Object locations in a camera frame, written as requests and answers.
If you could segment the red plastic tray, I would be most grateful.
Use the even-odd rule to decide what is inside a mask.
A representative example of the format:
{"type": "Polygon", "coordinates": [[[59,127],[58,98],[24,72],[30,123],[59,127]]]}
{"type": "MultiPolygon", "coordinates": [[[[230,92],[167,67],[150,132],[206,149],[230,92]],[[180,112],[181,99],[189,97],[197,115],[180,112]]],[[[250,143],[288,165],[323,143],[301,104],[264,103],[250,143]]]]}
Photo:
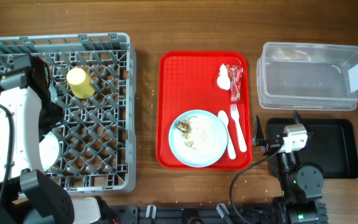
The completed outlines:
{"type": "Polygon", "coordinates": [[[230,118],[228,128],[236,150],[236,159],[231,160],[226,151],[216,163],[201,170],[241,170],[250,165],[252,125],[246,58],[235,51],[169,51],[160,59],[155,147],[155,156],[164,168],[196,169],[180,162],[168,143],[170,126],[179,115],[189,110],[205,110],[217,115],[223,110],[230,116],[231,92],[220,89],[216,82],[222,64],[239,65],[244,69],[241,98],[236,105],[247,151],[240,151],[236,125],[230,118]]]}

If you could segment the black plastic tray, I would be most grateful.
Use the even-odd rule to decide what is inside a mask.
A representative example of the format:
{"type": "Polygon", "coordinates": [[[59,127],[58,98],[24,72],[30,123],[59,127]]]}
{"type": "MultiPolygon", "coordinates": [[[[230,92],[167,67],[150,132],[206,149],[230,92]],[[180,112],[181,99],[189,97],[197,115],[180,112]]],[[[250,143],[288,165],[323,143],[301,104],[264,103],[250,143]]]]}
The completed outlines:
{"type": "Polygon", "coordinates": [[[313,133],[300,162],[321,168],[325,179],[358,178],[358,155],[352,123],[347,119],[303,119],[313,133]]]}

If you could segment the crumpled white napkin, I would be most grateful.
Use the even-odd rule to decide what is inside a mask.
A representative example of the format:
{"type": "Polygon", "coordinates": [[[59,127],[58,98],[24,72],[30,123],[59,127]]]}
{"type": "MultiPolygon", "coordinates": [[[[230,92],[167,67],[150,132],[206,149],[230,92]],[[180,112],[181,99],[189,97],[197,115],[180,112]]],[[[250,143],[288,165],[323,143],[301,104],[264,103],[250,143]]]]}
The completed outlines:
{"type": "Polygon", "coordinates": [[[230,90],[231,80],[228,76],[228,70],[225,64],[222,64],[219,68],[217,84],[220,89],[230,90]]]}

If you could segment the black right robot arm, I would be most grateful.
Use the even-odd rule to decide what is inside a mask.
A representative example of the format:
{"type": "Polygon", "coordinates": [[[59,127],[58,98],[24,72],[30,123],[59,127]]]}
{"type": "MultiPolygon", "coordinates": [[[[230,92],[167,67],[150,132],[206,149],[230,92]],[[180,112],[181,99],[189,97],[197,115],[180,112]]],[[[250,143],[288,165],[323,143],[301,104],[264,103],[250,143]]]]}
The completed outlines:
{"type": "Polygon", "coordinates": [[[313,133],[301,122],[297,111],[293,112],[294,124],[285,126],[283,133],[274,138],[264,138],[260,119],[256,118],[253,146],[261,146],[265,156],[274,159],[277,179],[282,196],[272,201],[275,223],[327,223],[323,197],[324,178],[317,166],[303,164],[298,152],[304,149],[313,133]]]}

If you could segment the white plastic spoon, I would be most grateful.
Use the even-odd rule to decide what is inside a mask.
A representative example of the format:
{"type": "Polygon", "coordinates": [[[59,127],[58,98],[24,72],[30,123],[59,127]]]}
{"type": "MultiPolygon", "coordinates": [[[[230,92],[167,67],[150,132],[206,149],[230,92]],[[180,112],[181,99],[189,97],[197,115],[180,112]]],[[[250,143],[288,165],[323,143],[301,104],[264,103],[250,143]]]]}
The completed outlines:
{"type": "Polygon", "coordinates": [[[218,112],[218,118],[225,125],[226,135],[227,135],[227,153],[229,155],[229,158],[231,160],[234,160],[234,159],[236,159],[236,151],[235,151],[234,145],[232,143],[231,135],[230,135],[229,129],[228,129],[229,118],[228,118],[226,112],[223,110],[218,112]]]}

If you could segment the mint green bowl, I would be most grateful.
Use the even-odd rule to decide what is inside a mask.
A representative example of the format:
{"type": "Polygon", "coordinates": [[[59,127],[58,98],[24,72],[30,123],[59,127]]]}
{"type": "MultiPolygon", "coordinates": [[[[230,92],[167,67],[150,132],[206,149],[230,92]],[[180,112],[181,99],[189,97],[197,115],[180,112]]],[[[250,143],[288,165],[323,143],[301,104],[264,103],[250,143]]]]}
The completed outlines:
{"type": "Polygon", "coordinates": [[[53,167],[62,154],[60,142],[52,132],[44,135],[44,138],[40,141],[39,150],[42,168],[44,171],[53,167]]]}

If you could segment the red snack wrapper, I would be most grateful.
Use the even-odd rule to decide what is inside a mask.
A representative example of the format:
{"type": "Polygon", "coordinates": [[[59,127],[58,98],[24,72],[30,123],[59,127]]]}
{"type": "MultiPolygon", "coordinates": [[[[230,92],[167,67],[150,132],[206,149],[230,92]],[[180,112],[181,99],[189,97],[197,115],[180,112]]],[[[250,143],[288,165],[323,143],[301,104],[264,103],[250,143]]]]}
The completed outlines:
{"type": "Polygon", "coordinates": [[[244,68],[240,65],[227,65],[226,67],[230,79],[231,101],[238,102],[241,98],[241,82],[244,68]]]}

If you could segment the grey dishwasher rack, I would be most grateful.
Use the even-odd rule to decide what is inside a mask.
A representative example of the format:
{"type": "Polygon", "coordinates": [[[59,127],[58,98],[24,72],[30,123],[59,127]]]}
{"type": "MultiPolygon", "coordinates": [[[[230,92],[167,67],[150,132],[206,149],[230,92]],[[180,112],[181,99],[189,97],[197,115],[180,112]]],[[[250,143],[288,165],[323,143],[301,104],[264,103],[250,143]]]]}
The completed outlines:
{"type": "Polygon", "coordinates": [[[31,54],[47,63],[63,119],[52,129],[62,154],[45,173],[69,194],[124,194],[136,182],[136,52],[123,32],[0,37],[0,74],[31,54]],[[77,98],[72,68],[92,78],[93,96],[77,98]]]}

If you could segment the food scraps on plate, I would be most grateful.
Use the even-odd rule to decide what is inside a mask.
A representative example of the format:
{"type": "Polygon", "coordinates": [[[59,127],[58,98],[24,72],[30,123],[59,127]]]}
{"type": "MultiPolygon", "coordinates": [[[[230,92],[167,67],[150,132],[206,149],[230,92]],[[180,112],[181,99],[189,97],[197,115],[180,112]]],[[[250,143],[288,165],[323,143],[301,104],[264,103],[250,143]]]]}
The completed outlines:
{"type": "Polygon", "coordinates": [[[184,138],[184,145],[191,149],[196,149],[196,119],[196,116],[185,116],[183,120],[176,124],[177,130],[181,132],[181,136],[184,138]]]}

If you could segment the yellow plastic cup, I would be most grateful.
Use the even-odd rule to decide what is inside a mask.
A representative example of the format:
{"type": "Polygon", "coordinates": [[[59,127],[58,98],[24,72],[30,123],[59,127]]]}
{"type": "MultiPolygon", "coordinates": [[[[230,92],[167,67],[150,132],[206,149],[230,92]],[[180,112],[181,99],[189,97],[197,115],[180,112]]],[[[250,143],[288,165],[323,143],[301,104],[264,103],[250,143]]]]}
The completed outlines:
{"type": "Polygon", "coordinates": [[[67,82],[77,98],[85,99],[94,95],[92,81],[92,78],[82,68],[75,67],[67,73],[67,82]]]}

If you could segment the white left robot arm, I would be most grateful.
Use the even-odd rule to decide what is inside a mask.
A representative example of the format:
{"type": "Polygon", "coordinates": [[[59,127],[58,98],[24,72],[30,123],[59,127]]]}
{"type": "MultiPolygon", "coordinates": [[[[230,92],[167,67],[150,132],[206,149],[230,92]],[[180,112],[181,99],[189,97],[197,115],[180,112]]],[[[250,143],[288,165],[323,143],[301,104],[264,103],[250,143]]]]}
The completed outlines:
{"type": "Polygon", "coordinates": [[[40,135],[61,109],[51,101],[47,63],[30,54],[0,75],[0,223],[103,223],[109,207],[100,197],[72,199],[47,177],[40,135]]]}

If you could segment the white plastic fork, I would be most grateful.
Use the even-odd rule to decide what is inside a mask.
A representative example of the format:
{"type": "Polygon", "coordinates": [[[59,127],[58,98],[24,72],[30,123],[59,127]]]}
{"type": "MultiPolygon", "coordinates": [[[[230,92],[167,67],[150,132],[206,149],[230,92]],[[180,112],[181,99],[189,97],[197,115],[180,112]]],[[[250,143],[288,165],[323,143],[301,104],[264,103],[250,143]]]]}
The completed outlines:
{"type": "Polygon", "coordinates": [[[231,118],[233,119],[236,125],[236,133],[237,133],[237,141],[238,141],[239,149],[241,152],[246,152],[247,144],[239,122],[239,118],[240,118],[239,110],[237,108],[237,105],[234,103],[230,105],[230,114],[231,114],[231,118]]]}

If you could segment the light blue plate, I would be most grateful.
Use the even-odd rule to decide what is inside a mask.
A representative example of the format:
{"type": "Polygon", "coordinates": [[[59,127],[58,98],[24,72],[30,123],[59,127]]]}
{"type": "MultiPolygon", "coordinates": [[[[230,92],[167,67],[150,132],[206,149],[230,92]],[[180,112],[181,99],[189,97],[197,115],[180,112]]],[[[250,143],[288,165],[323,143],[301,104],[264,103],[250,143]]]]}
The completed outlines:
{"type": "Polygon", "coordinates": [[[225,125],[209,111],[189,110],[179,115],[168,132],[168,144],[171,152],[182,164],[192,168],[204,168],[217,163],[227,147],[225,125]],[[176,124],[185,116],[196,116],[196,149],[184,145],[184,138],[176,124]]]}

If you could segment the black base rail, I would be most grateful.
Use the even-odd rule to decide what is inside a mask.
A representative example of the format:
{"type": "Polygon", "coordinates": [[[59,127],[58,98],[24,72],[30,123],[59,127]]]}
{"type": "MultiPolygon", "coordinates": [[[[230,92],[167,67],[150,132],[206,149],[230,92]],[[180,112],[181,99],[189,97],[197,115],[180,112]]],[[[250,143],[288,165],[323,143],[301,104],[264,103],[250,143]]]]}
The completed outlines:
{"type": "MultiPolygon", "coordinates": [[[[220,215],[217,206],[158,207],[155,216],[147,214],[145,207],[112,206],[119,223],[133,224],[186,224],[186,223],[242,223],[234,209],[220,215]]],[[[237,208],[249,223],[310,223],[328,224],[326,205],[323,203],[245,203],[237,208]]]]}

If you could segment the clear plastic bin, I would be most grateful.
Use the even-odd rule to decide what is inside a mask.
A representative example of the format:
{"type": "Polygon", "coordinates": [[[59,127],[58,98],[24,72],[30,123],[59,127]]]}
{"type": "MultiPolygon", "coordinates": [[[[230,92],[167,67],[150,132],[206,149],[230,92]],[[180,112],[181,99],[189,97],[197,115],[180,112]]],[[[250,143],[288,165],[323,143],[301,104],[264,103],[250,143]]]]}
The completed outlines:
{"type": "Polygon", "coordinates": [[[267,42],[257,61],[257,91],[269,110],[354,110],[358,46],[267,42]]]}

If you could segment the light blue bowl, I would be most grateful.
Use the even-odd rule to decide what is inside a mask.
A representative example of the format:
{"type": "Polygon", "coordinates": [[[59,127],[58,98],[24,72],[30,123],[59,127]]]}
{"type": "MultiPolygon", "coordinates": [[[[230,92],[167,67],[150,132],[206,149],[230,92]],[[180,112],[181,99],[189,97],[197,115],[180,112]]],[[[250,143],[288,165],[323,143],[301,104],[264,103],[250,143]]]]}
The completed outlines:
{"type": "Polygon", "coordinates": [[[50,93],[50,100],[52,103],[55,103],[56,102],[56,99],[57,99],[57,91],[56,91],[56,88],[53,86],[53,85],[49,85],[49,93],[50,93]]]}

